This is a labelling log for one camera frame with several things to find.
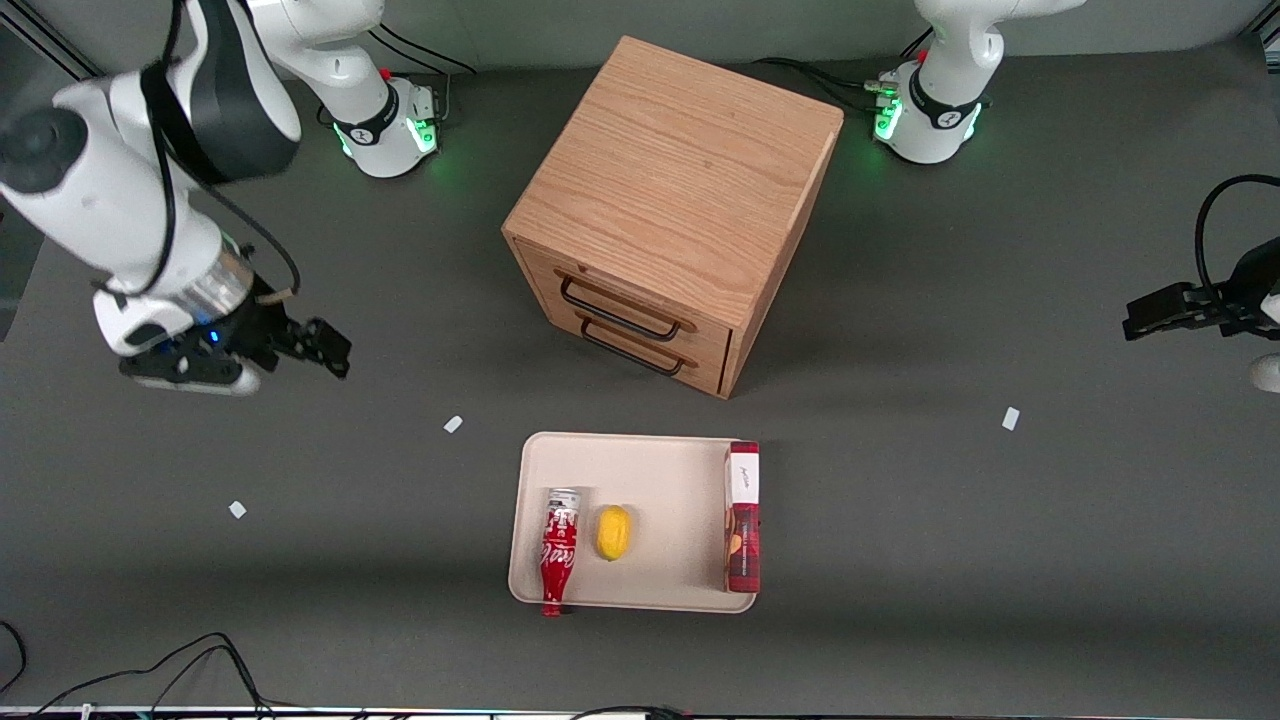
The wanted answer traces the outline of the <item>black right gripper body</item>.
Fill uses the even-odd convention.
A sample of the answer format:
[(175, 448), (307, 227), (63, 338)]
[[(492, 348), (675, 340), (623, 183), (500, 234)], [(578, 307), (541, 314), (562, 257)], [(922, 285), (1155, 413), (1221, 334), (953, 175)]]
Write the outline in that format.
[(257, 387), (276, 370), (270, 347), (292, 346), (292, 323), (280, 304), (246, 301), (215, 322), (192, 325), (150, 350), (152, 387)]

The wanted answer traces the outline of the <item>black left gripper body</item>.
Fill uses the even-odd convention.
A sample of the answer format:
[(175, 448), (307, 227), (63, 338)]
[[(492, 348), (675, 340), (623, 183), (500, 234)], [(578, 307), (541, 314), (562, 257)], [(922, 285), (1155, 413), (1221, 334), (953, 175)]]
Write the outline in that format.
[(1196, 241), (1196, 268), (1206, 300), (1196, 328), (1217, 327), (1224, 338), (1252, 334), (1265, 340), (1279, 337), (1279, 324), (1263, 309), (1265, 300), (1277, 291), (1279, 240), (1272, 238), (1247, 251), (1226, 281), (1212, 283), (1204, 260), (1204, 241)]

